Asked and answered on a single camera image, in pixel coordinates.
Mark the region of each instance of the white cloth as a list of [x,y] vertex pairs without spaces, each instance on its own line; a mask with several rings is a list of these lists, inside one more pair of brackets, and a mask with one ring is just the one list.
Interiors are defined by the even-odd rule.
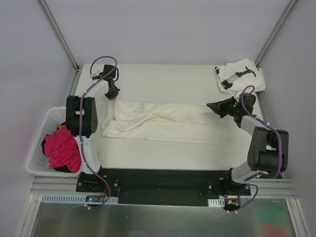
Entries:
[[[222,86],[222,82],[229,79],[232,75],[234,75],[236,72],[244,72],[246,71],[246,67],[250,70],[252,70],[256,76],[254,76],[253,73],[248,73],[240,78],[237,78],[232,87],[225,90],[225,88]],[[228,63],[225,66],[218,66],[213,69],[215,73],[215,77],[217,80],[218,88],[221,93],[224,94],[235,94],[238,96],[243,89],[248,85],[255,86],[255,92],[262,91],[266,89],[265,80],[263,78],[263,73],[261,69],[258,69],[256,65],[251,62],[249,59],[240,60],[235,63]]]
[[143,140],[225,144],[226,132],[218,115],[206,106],[143,103],[116,99],[108,107],[102,136]]

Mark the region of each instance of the white table surface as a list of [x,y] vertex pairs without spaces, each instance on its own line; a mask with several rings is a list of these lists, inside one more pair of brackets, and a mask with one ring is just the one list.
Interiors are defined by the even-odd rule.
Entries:
[[[92,84],[90,65],[85,64],[82,69],[76,90],[78,96]],[[116,86],[121,91],[118,98],[203,106],[230,98],[232,95],[219,92],[213,67],[119,64]],[[92,73],[97,71],[103,71],[103,64],[94,65]],[[253,113],[262,117],[258,102]],[[232,117],[226,116],[223,121],[226,125],[226,145],[103,138],[99,151],[103,155],[99,160],[104,168],[227,170],[247,160],[251,136],[237,127]]]

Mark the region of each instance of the white wall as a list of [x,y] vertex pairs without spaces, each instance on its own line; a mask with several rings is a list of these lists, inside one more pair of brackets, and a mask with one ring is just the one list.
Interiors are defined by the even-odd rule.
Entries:
[[80,65],[218,65],[261,48],[289,0],[47,0]]
[[289,132],[287,178],[295,180],[311,236],[316,233],[316,1],[301,0],[265,56],[267,120]]
[[24,163],[46,110],[65,104],[74,71],[35,0],[0,7],[0,236],[14,236],[34,177]]

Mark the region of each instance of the black mounting bracket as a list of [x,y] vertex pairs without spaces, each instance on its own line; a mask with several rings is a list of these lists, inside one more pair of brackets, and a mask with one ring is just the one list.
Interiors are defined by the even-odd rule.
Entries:
[[[73,136],[79,135],[80,99],[78,96],[68,96],[66,101],[66,128]],[[82,136],[87,138],[95,133],[98,127],[97,109],[93,97],[83,99]]]
[[[288,132],[277,130],[282,140],[282,166],[281,172],[287,168],[288,159]],[[274,150],[267,150],[270,145]],[[262,170],[266,172],[277,171],[278,142],[276,134],[265,127],[255,127],[251,138],[249,152],[247,156],[248,166],[253,171]]]
[[[99,75],[96,75],[92,78],[92,80],[97,80],[100,79],[101,77],[105,76],[107,73],[109,73],[112,69],[114,68],[113,65],[108,65],[105,64],[104,68],[103,68],[103,72],[101,72]],[[106,76],[103,80],[106,80],[109,84],[109,91],[108,93],[105,94],[105,96],[109,99],[109,100],[113,100],[115,99],[118,94],[120,89],[118,89],[115,85],[115,82],[119,79],[119,69],[116,68],[115,70],[113,70],[113,72],[111,72],[108,76]]]
[[[109,183],[111,195],[121,204],[208,206],[208,199],[221,194],[249,196],[246,185],[227,184],[227,171],[148,170],[101,168],[99,175]],[[102,193],[104,183],[81,173],[77,192]]]

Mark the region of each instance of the white laundry basket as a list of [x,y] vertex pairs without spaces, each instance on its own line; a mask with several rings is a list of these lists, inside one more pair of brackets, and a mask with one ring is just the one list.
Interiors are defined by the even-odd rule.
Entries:
[[41,143],[46,135],[53,134],[57,130],[57,124],[61,124],[66,120],[66,107],[50,108],[39,128],[39,132],[28,155],[25,169],[31,174],[41,176],[58,176],[58,177],[74,177],[80,174],[81,169],[77,173],[64,173],[54,170],[50,167],[48,157],[42,152]]

